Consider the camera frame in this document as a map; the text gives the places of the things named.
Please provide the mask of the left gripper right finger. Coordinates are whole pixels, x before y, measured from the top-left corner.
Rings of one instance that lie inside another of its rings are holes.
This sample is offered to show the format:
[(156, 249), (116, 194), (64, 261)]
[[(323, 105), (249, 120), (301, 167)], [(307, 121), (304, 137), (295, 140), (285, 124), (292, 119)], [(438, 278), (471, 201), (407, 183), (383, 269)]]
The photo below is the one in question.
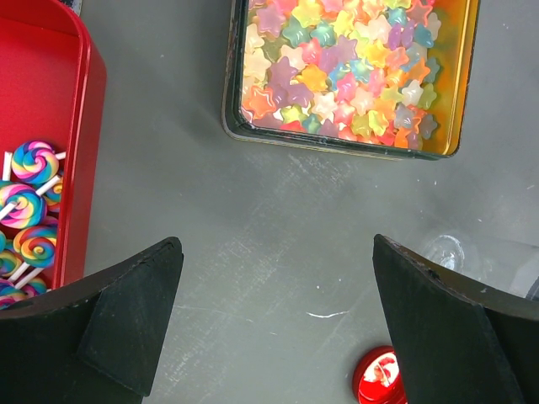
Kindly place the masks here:
[(373, 268), (410, 403), (536, 403), (538, 298), (517, 297), (376, 235)]

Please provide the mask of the golden tin with star candies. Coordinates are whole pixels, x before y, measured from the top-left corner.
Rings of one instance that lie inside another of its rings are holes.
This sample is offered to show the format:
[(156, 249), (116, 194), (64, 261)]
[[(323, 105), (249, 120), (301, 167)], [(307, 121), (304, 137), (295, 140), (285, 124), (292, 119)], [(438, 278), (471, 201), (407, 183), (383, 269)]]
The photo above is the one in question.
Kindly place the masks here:
[(236, 1), (223, 128), (312, 150), (452, 157), (478, 11), (476, 1)]

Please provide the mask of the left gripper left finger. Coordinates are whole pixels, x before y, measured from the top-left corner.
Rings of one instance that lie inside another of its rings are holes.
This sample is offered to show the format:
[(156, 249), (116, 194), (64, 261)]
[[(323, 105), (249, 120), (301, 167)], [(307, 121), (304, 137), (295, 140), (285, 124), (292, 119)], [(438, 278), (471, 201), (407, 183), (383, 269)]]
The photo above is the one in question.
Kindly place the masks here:
[(140, 403), (151, 394), (184, 262), (168, 237), (1, 312), (3, 403)]

